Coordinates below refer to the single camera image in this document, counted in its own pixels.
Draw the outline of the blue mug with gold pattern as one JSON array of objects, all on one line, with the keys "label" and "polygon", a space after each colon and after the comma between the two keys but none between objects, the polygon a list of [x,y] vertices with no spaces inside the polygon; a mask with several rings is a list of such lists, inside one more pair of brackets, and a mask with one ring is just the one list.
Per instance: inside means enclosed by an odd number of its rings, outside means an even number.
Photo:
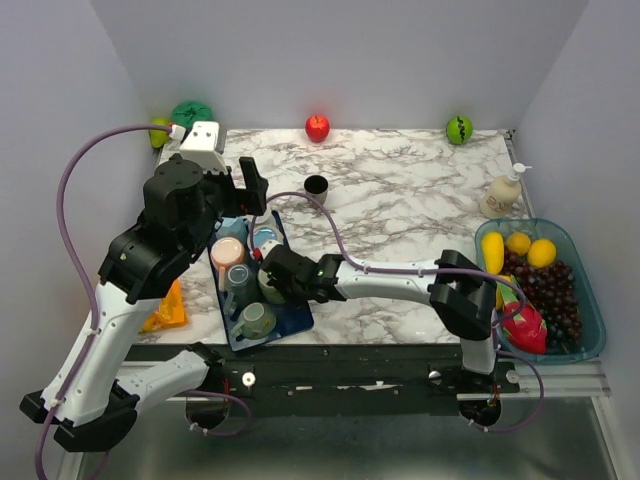
[{"label": "blue mug with gold pattern", "polygon": [[279,229],[273,226],[258,226],[252,234],[253,249],[263,247],[267,242],[283,242],[283,236]]}]

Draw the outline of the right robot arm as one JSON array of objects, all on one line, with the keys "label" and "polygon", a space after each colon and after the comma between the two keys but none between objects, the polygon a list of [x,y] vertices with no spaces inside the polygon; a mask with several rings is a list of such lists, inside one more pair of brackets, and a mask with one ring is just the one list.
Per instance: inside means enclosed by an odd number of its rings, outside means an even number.
[{"label": "right robot arm", "polygon": [[290,303],[360,298],[404,300],[432,307],[446,330],[460,339],[460,379],[480,392],[496,380],[492,333],[497,280],[455,250],[413,264],[357,263],[344,254],[319,261],[271,241],[257,249],[269,284]]}]

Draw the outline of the pale green mug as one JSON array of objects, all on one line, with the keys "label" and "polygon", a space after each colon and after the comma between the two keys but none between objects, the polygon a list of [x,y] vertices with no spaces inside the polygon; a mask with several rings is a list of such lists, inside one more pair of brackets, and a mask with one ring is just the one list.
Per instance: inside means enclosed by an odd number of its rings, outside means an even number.
[{"label": "pale green mug", "polygon": [[287,303],[287,300],[277,290],[277,288],[275,286],[269,284],[270,277],[262,269],[258,270],[257,280],[258,280],[259,288],[260,288],[264,298],[269,303],[274,304],[274,305],[285,305]]}]

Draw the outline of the teal mug with bird picture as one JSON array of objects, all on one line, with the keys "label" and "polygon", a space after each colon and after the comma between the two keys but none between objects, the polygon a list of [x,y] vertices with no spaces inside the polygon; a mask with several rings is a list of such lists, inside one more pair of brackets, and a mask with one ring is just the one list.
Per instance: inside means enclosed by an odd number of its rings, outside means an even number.
[{"label": "teal mug with bird picture", "polygon": [[276,314],[268,304],[254,302],[240,312],[236,325],[231,329],[231,336],[234,339],[242,336],[245,339],[258,340],[268,336],[276,323]]}]

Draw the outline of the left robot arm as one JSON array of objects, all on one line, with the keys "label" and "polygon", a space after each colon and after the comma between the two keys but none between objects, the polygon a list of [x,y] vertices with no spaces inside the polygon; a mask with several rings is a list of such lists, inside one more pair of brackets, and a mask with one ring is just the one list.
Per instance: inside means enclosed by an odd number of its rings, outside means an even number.
[{"label": "left robot arm", "polygon": [[43,390],[23,397],[32,421],[54,424],[68,452],[107,452],[149,408],[183,392],[214,393],[222,358],[201,343],[130,377],[118,371],[138,332],[170,287],[209,245],[224,217],[260,215],[268,182],[251,157],[239,160],[245,185],[228,168],[208,173],[174,155],[143,186],[136,224],[110,244],[94,304],[63,366]]}]

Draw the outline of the brown striped mug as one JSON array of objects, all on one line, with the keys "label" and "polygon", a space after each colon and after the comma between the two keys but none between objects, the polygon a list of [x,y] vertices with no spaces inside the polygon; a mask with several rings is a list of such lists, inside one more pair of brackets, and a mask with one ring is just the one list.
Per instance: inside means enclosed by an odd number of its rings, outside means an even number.
[{"label": "brown striped mug", "polygon": [[304,192],[320,204],[324,204],[327,199],[329,182],[322,175],[311,175],[303,183]]}]

